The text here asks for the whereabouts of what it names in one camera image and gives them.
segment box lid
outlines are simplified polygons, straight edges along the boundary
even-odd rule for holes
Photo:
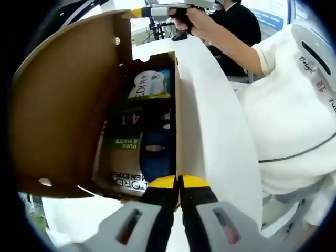
[[[18,69],[8,114],[18,190],[50,197],[90,196],[77,185],[92,185],[107,109],[124,97],[120,65],[132,61],[130,21],[122,13],[107,12],[67,26],[40,44]],[[51,186],[40,183],[45,178]]]

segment yellow scanner tip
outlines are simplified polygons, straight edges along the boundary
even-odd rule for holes
[[[149,186],[156,187],[156,188],[169,188],[172,189],[174,187],[175,175],[157,178],[156,180],[152,181]]]
[[[134,10],[131,10],[129,12],[126,12],[121,17],[125,18],[125,19],[140,18],[140,17],[142,17],[142,8],[134,9]]]
[[[208,187],[209,184],[200,177],[183,175],[184,188]]]

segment white sleeve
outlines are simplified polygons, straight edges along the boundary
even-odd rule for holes
[[[336,196],[336,171],[329,175],[304,217],[304,220],[313,226],[322,223]]]
[[[292,25],[286,25],[282,30],[275,33],[273,36],[255,44],[252,48],[257,52],[261,69],[264,75],[269,75],[275,68],[275,52],[283,42],[291,35]]]

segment green label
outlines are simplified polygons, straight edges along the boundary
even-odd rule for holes
[[[136,150],[138,148],[140,141],[138,138],[114,138],[114,139],[104,139],[103,144],[116,149],[127,149]]]

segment hand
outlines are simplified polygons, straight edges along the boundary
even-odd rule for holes
[[[298,244],[298,249],[308,241],[308,239],[314,234],[314,232],[318,228],[318,226],[313,226],[308,222],[304,222],[303,227],[304,227],[303,238],[302,241]]]
[[[170,15],[174,15],[175,13],[176,8],[171,8],[169,10]],[[213,39],[213,37],[216,35],[216,28],[218,24],[216,24],[205,12],[200,11],[199,9],[196,8],[188,8],[187,16],[194,25],[194,27],[191,30],[193,35],[205,39],[207,41],[211,41]],[[181,23],[177,19],[173,20],[178,30],[188,29],[186,24]]]
[[[201,41],[202,41],[203,44],[206,45],[206,46],[209,46],[209,45],[210,45],[210,43],[209,43],[208,41],[206,41],[205,39],[202,39],[202,38],[201,38]]]

